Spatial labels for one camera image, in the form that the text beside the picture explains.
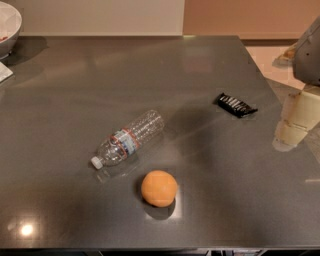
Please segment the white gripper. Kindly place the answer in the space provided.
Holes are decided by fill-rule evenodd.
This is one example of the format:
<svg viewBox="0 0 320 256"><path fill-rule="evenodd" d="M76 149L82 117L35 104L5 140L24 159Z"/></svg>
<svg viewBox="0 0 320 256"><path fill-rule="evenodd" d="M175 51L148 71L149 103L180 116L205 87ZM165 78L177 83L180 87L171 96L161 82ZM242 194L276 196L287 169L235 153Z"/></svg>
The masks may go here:
<svg viewBox="0 0 320 256"><path fill-rule="evenodd" d="M272 142L280 152L297 147L320 122L320 17L297 41L293 74L296 79L310 85L285 98Z"/></svg>

